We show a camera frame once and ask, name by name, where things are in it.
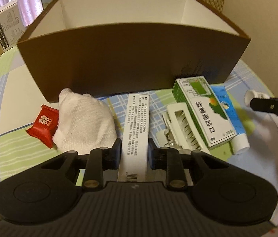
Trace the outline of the white plastic hair claw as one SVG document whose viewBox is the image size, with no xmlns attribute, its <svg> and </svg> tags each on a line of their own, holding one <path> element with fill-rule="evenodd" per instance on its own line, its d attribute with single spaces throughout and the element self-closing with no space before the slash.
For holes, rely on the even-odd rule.
<svg viewBox="0 0 278 237">
<path fill-rule="evenodd" d="M 166 128 L 156 134 L 161 147 L 174 148 L 185 155 L 194 150 L 210 153 L 185 103 L 168 105 L 162 117 Z"/>
</svg>

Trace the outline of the long white medicine box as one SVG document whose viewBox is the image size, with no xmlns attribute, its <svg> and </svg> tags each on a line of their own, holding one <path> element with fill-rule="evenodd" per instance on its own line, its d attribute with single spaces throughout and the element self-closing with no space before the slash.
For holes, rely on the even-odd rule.
<svg viewBox="0 0 278 237">
<path fill-rule="evenodd" d="M 149 95 L 128 95 L 118 181 L 146 181 L 149 102 Z"/>
</svg>

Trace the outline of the white knitted cloth pouch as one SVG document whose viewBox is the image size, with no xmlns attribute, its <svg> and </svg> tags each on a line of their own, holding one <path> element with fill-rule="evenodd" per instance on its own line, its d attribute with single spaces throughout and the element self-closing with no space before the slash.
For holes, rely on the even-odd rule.
<svg viewBox="0 0 278 237">
<path fill-rule="evenodd" d="M 114 118 L 104 102 L 69 88 L 60 92 L 58 128 L 53 136 L 60 152 L 89 154 L 95 148 L 112 147 L 116 138 Z"/>
</svg>

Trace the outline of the small white bottle cap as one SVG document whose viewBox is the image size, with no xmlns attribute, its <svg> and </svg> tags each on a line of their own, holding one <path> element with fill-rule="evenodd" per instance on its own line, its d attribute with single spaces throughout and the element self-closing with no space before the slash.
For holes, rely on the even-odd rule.
<svg viewBox="0 0 278 237">
<path fill-rule="evenodd" d="M 247 107 L 250 107 L 250 102 L 254 99 L 270 99 L 270 96 L 266 93 L 257 92 L 255 90 L 247 90 L 244 95 L 244 103 Z"/>
</svg>

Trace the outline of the green white medicine box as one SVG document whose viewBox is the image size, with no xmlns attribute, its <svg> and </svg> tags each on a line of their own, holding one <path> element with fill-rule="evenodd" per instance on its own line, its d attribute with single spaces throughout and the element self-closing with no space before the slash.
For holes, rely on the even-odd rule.
<svg viewBox="0 0 278 237">
<path fill-rule="evenodd" d="M 211 86 L 203 76 L 176 79 L 172 94 L 185 103 L 208 149 L 229 142 L 236 131 Z"/>
</svg>

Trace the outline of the blue white ointment tube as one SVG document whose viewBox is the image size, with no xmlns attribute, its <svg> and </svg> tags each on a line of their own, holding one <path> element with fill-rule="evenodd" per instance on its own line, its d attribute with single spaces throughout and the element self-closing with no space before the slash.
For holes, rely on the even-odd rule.
<svg viewBox="0 0 278 237">
<path fill-rule="evenodd" d="M 219 102 L 222 104 L 227 116 L 231 120 L 236 131 L 236 136 L 230 141 L 230 145 L 234 155 L 239 155 L 244 153 L 250 148 L 248 137 L 244 126 L 231 102 L 231 99 L 222 85 L 211 85 L 211 88 L 215 95 L 217 96 Z"/>
</svg>

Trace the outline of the red candy packet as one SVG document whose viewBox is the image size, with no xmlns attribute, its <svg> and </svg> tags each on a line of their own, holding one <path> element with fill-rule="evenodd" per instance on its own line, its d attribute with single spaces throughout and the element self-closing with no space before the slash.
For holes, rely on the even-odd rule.
<svg viewBox="0 0 278 237">
<path fill-rule="evenodd" d="M 53 147 L 53 136 L 58 128 L 59 111 L 47 105 L 41 106 L 41 111 L 27 134 L 39 139 L 48 148 Z"/>
</svg>

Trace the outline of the plaid green blue tablecloth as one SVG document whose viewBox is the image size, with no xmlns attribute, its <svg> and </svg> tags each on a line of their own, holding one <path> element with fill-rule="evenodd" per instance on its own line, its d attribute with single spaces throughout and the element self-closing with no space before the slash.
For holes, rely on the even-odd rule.
<svg viewBox="0 0 278 237">
<path fill-rule="evenodd" d="M 243 102 L 247 90 L 266 93 L 266 86 L 239 61 L 227 78 L 225 88 L 245 127 L 250 149 L 233 155 L 231 147 L 225 144 L 211 154 L 267 179 L 278 192 L 278 118 L 254 112 Z M 46 147 L 26 133 L 45 102 L 18 49 L 12 48 L 1 55 L 0 181 L 57 155 L 56 149 Z M 278 206 L 273 220 L 278 223 Z"/>
</svg>

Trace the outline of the brown cardboard storage box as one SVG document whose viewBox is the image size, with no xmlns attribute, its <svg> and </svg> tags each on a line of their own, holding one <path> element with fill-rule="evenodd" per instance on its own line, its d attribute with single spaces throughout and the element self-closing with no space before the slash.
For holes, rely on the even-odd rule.
<svg viewBox="0 0 278 237">
<path fill-rule="evenodd" d="M 250 37 L 202 0 L 53 0 L 18 49 L 45 99 L 224 82 Z"/>
</svg>

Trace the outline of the beige product box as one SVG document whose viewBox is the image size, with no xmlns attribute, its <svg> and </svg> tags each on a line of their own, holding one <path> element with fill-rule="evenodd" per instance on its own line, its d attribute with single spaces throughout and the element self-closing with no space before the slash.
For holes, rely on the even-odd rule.
<svg viewBox="0 0 278 237">
<path fill-rule="evenodd" d="M 0 7 L 0 55 L 17 45 L 25 30 L 17 0 Z"/>
</svg>

